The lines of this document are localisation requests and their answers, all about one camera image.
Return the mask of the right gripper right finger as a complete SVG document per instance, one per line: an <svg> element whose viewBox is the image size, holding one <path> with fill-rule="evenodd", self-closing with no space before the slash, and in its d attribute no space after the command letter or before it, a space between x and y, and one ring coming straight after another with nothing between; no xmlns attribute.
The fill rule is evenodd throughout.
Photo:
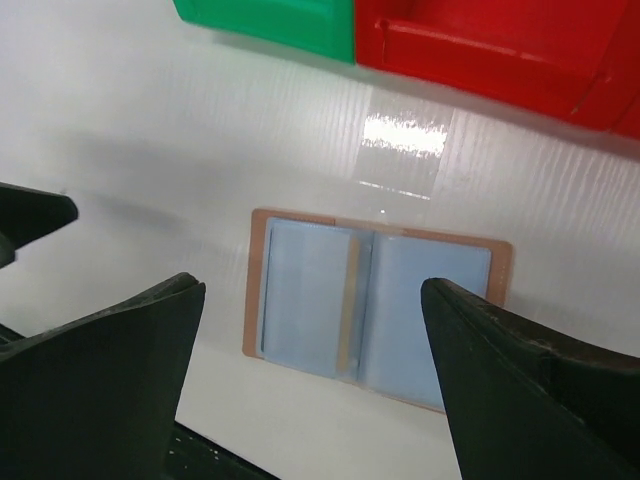
<svg viewBox="0 0 640 480"><path fill-rule="evenodd" d="M635 479L639 361L425 281L421 305L465 479Z"/></svg>

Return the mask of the tan leather card holder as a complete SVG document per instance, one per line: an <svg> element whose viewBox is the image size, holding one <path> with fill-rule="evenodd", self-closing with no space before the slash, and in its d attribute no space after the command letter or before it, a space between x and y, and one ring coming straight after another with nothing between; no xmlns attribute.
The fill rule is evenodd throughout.
<svg viewBox="0 0 640 480"><path fill-rule="evenodd" d="M258 208L243 353L440 411L421 286L445 278L503 305L513 257L502 240Z"/></svg>

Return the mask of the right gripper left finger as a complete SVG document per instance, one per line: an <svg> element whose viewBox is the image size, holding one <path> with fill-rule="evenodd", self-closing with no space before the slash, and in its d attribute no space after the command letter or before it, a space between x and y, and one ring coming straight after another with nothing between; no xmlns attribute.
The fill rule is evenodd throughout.
<svg viewBox="0 0 640 480"><path fill-rule="evenodd" d="M5 479L157 479L205 303L175 275L1 348Z"/></svg>

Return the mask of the red double plastic bin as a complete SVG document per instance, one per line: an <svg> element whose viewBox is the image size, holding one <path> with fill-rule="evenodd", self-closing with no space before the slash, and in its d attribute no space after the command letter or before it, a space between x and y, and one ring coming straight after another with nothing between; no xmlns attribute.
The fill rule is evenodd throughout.
<svg viewBox="0 0 640 480"><path fill-rule="evenodd" d="M357 1L358 64L639 136L639 4Z"/></svg>

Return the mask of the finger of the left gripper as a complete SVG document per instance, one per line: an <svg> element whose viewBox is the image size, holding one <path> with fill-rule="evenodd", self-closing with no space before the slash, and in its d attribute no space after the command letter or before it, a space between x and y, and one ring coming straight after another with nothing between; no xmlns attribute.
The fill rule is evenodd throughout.
<svg viewBox="0 0 640 480"><path fill-rule="evenodd" d="M66 195L1 184L1 267L17 251L78 219L76 204Z"/></svg>

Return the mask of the green plastic bin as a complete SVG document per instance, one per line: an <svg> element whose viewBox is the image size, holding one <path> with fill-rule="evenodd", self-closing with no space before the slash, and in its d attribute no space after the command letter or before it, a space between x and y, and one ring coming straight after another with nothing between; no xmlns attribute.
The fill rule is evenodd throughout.
<svg viewBox="0 0 640 480"><path fill-rule="evenodd" d="M175 0L190 24L355 62L354 3L343 0Z"/></svg>

